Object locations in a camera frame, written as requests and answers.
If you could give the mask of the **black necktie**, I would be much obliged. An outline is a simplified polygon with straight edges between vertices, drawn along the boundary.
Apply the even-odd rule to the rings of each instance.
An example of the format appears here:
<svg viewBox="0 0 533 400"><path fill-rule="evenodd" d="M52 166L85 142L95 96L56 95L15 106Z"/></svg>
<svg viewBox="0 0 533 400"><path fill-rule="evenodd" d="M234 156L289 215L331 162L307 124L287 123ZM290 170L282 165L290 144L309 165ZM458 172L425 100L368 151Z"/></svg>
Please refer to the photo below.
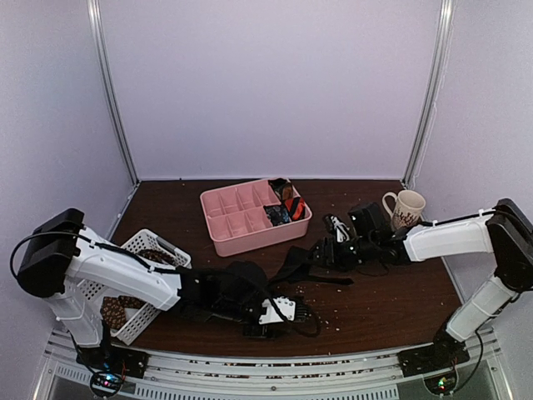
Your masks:
<svg viewBox="0 0 533 400"><path fill-rule="evenodd" d="M312 268L310 252L301 247L292 246L286 254L283 264L271 278L268 278L265 271L252 261L231 262L225 271L231 273L235 278L251 284L254 288L261 289L266 289L279 283L313 282L338 286L349 286L354 283L348 277L312 275Z"/></svg>

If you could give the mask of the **white perforated plastic basket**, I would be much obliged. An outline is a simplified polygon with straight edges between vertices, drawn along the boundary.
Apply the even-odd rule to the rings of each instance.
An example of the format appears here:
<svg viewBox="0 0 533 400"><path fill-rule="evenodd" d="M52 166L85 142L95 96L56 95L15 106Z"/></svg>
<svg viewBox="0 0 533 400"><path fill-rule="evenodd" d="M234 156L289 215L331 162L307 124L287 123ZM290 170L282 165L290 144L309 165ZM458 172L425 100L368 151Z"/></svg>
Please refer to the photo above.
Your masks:
<svg viewBox="0 0 533 400"><path fill-rule="evenodd" d="M126 295L143 300L146 304L136 312L128 312L127 323L120 330L111 330L111 336L132 344L162 311L177 304L177 290L182 287L177 274L161 274L154 268L169 270L190 269L191 256L148 229L130 237L122 248L137 255L144 249L159 250L170 256L174 265L158 264L148 260L148 267L136 259L91 246L80 240L81 254L72 260L67 270L70 278L78 280L77 287L96 310L104 297Z"/></svg>

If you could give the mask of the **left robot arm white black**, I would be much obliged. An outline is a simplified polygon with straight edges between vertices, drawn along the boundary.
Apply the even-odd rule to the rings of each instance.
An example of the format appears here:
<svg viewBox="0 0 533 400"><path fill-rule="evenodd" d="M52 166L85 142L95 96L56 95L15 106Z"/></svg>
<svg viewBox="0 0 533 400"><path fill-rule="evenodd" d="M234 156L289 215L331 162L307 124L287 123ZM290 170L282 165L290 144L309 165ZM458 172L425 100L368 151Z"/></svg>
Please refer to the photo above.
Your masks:
<svg viewBox="0 0 533 400"><path fill-rule="evenodd" d="M106 334L131 345L163 313L225 319L260 332L282 320L282 300L267 291L257 265L194 269L190 257L146 229L117 246L88 227L76 208L21 239L9 267L18 286L43 299L102 370L120 361Z"/></svg>

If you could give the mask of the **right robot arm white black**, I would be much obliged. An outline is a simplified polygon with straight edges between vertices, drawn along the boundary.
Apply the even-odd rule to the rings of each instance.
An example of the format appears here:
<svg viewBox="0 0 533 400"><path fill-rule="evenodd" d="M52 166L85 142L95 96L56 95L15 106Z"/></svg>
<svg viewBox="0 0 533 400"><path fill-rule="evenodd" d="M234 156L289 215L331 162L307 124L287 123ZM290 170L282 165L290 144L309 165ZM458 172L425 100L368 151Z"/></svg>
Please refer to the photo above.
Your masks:
<svg viewBox="0 0 533 400"><path fill-rule="evenodd" d="M353 207L352 225L328 214L327 237L311 248L317 266L349 271L366 263L411 265L433 259L493 258L494 270L443 323L427 349L427 361L445 367L459 346L532 289L532 222L509 198L470 215L393 227L376 203Z"/></svg>

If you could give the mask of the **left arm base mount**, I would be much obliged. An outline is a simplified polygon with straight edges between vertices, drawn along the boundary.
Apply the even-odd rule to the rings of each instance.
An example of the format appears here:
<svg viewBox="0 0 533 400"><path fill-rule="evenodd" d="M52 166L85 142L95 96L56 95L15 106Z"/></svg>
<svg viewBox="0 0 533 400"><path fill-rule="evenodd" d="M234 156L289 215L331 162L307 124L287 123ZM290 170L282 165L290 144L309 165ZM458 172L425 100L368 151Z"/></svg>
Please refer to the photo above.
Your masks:
<svg viewBox="0 0 533 400"><path fill-rule="evenodd" d="M149 355L146 352L112 347L108 355L101 348L80 348L76 362L90 371L105 371L125 375L127 378L143 378Z"/></svg>

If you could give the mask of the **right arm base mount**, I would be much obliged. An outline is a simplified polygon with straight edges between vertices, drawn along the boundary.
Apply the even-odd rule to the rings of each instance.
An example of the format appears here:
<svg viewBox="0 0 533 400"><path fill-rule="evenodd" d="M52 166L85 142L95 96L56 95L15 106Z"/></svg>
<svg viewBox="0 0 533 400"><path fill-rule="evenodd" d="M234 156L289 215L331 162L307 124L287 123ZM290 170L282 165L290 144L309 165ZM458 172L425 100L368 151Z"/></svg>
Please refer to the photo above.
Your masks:
<svg viewBox="0 0 533 400"><path fill-rule="evenodd" d="M432 343L407 349L397 354L405 378L452 368L456 363L466 363L470 355L463 345Z"/></svg>

